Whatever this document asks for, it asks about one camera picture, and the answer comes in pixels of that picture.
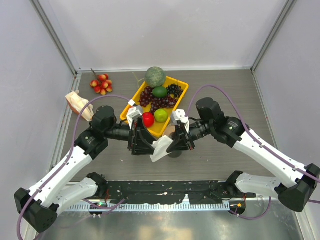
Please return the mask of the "clear glass ribbed dripper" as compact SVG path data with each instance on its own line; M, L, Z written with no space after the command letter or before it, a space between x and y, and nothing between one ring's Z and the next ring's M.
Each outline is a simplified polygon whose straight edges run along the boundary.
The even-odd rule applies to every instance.
M173 130L168 136L169 138L173 139L175 136L175 131Z

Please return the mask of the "white paper coffee filter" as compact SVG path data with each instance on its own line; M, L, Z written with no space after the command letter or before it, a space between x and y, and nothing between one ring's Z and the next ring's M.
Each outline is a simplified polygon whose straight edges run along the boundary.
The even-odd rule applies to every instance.
M152 147L154 148L154 152L152 155L150 155L151 161L155 163L158 160L169 155L170 153L167 152L167 150L172 143L173 143L173 140L166 135L162 136L157 141L154 141L152 144Z

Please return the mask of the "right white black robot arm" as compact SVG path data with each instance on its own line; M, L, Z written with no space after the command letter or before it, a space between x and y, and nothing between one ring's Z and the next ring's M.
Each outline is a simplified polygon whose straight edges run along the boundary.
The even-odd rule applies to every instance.
M262 195L278 199L294 212L304 210L318 184L318 166L304 165L281 153L240 119L225 116L220 105L210 97L200 99L196 109L199 119L193 123L182 109L171 113L175 132L168 153L193 150L196 140L211 135L217 142L249 156L273 174L273 177L264 177L234 171L226 181L230 196Z

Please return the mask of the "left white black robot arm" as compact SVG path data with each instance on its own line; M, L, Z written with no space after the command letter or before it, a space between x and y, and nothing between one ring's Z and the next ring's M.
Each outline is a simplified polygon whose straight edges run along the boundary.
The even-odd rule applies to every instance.
M99 107L89 128L78 136L57 166L34 186L16 191L14 200L19 218L43 233L68 207L90 197L102 199L107 193L107 181L95 172L72 187L65 186L108 147L109 139L127 142L134 155L153 154L154 138L144 126L143 113L140 105L133 105L124 125L117 123L111 106Z

